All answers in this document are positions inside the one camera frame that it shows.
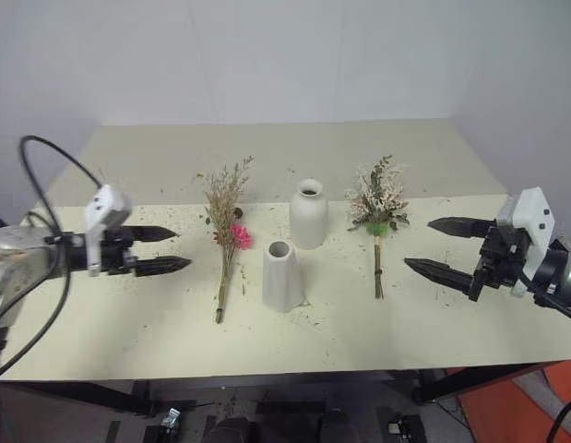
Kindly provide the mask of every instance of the floor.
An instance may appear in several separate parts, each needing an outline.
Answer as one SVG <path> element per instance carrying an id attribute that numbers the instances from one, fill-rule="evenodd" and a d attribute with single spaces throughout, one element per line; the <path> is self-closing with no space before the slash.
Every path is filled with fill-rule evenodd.
<path id="1" fill-rule="evenodd" d="M 182 416 L 177 439 L 181 443 L 200 442 L 206 426 L 234 416 L 246 416 L 262 423 L 286 441 L 315 442 L 321 413 L 258 413 L 262 412 L 257 410 L 259 403 L 273 401 L 311 402 L 318 409 L 322 402 L 324 408 L 340 408 L 351 417 L 365 442 L 400 441 L 387 433 L 387 419 L 395 413 L 419 414 L 428 442 L 473 441 L 464 426 L 466 418 L 455 400 L 419 407 L 399 392 L 406 390 L 406 382 L 402 383 L 401 386 L 371 381 L 192 389 L 182 386 L 180 380 L 172 380 L 153 383 L 151 397 L 196 400 L 196 408 Z M 131 382 L 109 382 L 107 386 L 129 392 L 132 385 Z M 0 399 L 3 419 L 0 443 L 140 443 L 146 426 L 159 425 L 163 416 L 144 419 L 5 387 L 0 387 Z"/>

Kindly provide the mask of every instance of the white ceramic vase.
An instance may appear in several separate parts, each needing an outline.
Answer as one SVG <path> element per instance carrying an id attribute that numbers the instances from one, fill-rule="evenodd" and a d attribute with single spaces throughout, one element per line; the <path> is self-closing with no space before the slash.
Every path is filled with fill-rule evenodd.
<path id="1" fill-rule="evenodd" d="M 287 242 L 273 242 L 265 250 L 263 303 L 277 312 L 303 303 L 302 275 L 293 246 Z"/>
<path id="2" fill-rule="evenodd" d="M 301 249 L 315 249 L 326 239 L 328 202 L 322 184 L 313 178 L 302 180 L 289 205 L 291 240 Z"/>

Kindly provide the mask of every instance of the white wall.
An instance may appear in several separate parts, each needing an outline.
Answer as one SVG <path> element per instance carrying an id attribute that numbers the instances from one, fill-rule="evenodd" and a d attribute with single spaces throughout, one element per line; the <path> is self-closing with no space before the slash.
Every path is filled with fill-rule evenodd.
<path id="1" fill-rule="evenodd" d="M 79 152 L 100 124 L 446 117 L 477 44 L 464 3 L 0 0 L 0 212 L 33 201 L 29 132 Z"/>
<path id="2" fill-rule="evenodd" d="M 513 192 L 541 186 L 571 236 L 571 0 L 487 3 L 454 125 Z"/>

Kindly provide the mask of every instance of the tabletop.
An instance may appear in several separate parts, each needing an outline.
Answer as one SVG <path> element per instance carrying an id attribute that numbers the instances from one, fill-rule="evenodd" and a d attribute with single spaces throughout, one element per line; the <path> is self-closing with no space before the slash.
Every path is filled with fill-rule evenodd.
<path id="1" fill-rule="evenodd" d="M 220 249 L 202 205 L 134 208 L 126 224 L 166 226 L 179 237 L 137 244 L 140 258 L 179 255 L 187 268 L 155 277 L 90 278 L 75 273 L 51 330 L 5 380 L 270 375 L 500 365 L 571 359 L 571 321 L 507 288 L 484 288 L 478 303 L 411 271 L 404 257 L 428 257 L 473 271 L 481 239 L 426 227 L 446 216 L 492 218 L 505 195 L 411 198 L 410 226 L 386 237 L 385 299 L 375 299 L 373 240 L 347 232 L 347 202 L 330 202 L 326 242 L 296 250 L 307 303 L 287 314 L 262 303 L 263 249 L 288 239 L 288 205 L 244 205 L 254 247 L 238 251 L 225 318 L 214 322 Z M 64 228 L 84 232 L 81 207 L 57 208 Z M 41 326 L 63 282 L 49 281 L 22 306 L 7 360 Z"/>

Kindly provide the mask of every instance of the green leaf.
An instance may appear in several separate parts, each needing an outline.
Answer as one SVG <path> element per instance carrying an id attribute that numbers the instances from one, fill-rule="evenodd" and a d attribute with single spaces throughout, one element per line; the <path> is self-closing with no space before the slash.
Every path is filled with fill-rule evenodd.
<path id="1" fill-rule="evenodd" d="M 384 223 L 367 223 L 367 232 L 375 237 L 387 234 L 387 225 Z"/>

